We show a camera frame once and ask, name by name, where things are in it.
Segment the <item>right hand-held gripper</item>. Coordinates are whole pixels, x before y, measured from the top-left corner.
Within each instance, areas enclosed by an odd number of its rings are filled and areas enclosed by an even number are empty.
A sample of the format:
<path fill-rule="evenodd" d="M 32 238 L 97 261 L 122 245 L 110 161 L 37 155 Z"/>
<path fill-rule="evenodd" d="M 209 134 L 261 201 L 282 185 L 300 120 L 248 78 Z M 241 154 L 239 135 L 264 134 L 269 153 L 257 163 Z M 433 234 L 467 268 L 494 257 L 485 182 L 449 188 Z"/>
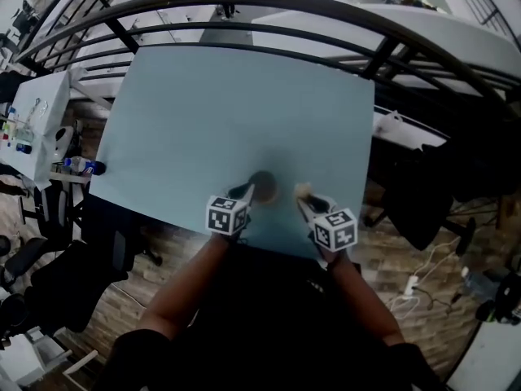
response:
<path fill-rule="evenodd" d="M 316 244 L 333 253 L 357 244 L 357 219 L 350 209 L 334 211 L 337 203 L 319 194 L 298 196 L 296 203 Z"/>

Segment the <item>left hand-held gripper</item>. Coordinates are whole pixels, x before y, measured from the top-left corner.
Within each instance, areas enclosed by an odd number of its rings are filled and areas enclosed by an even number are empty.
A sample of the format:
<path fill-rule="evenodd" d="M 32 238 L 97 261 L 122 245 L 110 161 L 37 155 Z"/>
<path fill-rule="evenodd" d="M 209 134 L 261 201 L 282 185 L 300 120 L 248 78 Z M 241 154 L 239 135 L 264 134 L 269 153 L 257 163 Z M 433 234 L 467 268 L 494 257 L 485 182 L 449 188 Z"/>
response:
<path fill-rule="evenodd" d="M 246 182 L 230 188 L 227 197 L 212 195 L 206 206 L 205 228 L 220 235 L 235 235 L 248 220 L 248 211 L 255 197 L 256 185 Z"/>

